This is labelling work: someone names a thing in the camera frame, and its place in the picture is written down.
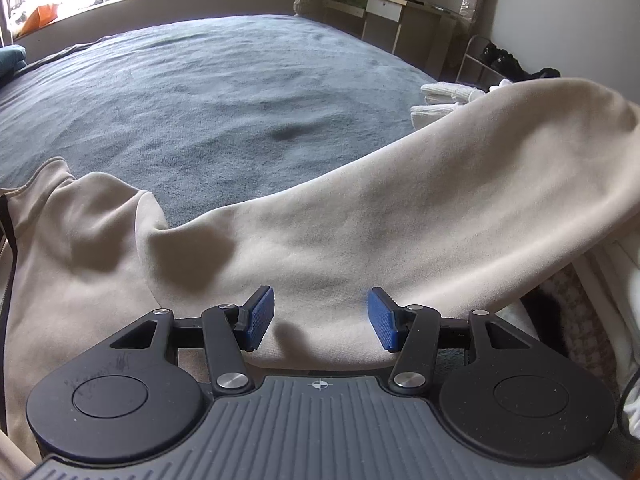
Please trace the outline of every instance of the gray-blue bedspread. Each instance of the gray-blue bedspread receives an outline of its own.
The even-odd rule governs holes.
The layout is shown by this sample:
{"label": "gray-blue bedspread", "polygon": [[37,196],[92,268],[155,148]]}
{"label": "gray-blue bedspread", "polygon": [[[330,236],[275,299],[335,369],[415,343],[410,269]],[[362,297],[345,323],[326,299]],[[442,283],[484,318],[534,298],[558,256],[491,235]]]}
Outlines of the gray-blue bedspread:
{"label": "gray-blue bedspread", "polygon": [[0,89],[0,187],[51,156],[153,192],[170,224],[287,189],[412,131],[425,73],[303,18],[136,30]]}

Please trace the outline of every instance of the orange object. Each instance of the orange object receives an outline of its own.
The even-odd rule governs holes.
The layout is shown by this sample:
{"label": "orange object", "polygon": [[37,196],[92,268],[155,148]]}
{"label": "orange object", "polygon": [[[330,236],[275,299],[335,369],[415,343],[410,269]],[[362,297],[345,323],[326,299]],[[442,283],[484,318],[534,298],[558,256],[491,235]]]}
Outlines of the orange object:
{"label": "orange object", "polygon": [[20,35],[33,32],[41,27],[44,27],[48,23],[51,23],[58,17],[58,4],[40,5],[36,10],[31,13],[31,16],[24,22]]}

